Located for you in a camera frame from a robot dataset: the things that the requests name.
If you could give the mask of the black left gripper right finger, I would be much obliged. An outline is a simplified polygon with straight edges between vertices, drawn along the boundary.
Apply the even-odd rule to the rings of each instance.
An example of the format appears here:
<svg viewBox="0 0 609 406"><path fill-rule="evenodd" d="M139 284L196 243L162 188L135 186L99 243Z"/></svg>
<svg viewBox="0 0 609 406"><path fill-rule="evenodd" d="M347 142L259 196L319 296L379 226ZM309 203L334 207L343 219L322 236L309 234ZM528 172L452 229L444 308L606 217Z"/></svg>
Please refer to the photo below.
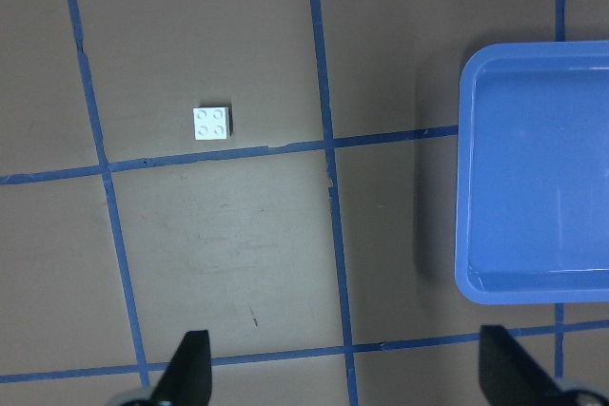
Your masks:
<svg viewBox="0 0 609 406"><path fill-rule="evenodd" d="M562 405L562 391L500 325L483 325L479 384L490 405Z"/></svg>

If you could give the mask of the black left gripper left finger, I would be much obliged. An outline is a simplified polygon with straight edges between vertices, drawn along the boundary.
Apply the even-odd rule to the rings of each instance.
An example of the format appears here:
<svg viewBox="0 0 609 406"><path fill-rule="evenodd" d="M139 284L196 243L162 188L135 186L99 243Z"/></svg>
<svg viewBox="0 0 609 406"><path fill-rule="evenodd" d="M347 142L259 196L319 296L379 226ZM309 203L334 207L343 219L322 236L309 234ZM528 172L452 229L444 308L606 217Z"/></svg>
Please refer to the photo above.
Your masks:
<svg viewBox="0 0 609 406"><path fill-rule="evenodd" d="M150 396L153 405L205 406L210 402L208 330L185 333Z"/></svg>

